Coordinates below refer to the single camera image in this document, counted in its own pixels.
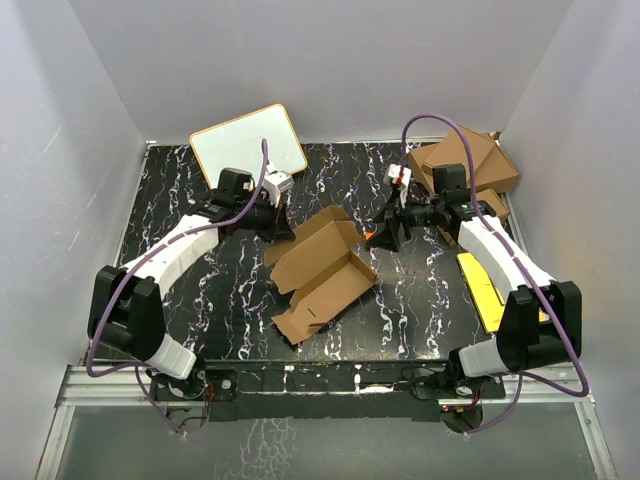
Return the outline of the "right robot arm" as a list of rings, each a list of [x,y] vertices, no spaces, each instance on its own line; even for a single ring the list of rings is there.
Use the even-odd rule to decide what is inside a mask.
[[[442,371],[426,384],[466,397],[492,375],[530,376],[533,369],[579,363],[582,295],[572,281],[559,282],[537,267],[505,232],[501,220],[466,185],[461,164],[439,167],[435,193],[412,200],[411,171],[392,164],[384,182],[391,195],[374,221],[369,248],[396,252],[414,227],[436,225],[483,267],[505,305],[497,332],[486,341],[454,349]]]

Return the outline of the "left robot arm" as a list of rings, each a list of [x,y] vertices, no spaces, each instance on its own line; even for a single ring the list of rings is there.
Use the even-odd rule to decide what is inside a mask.
[[[272,166],[258,179],[225,168],[217,186],[148,252],[123,266],[103,267],[91,301],[87,360],[92,362],[98,346],[105,345],[131,357],[134,366],[168,376],[182,397],[200,396],[207,376],[196,354],[167,332],[164,296],[201,257],[238,230],[251,231],[266,243],[294,240],[285,199],[293,185],[291,174]]]

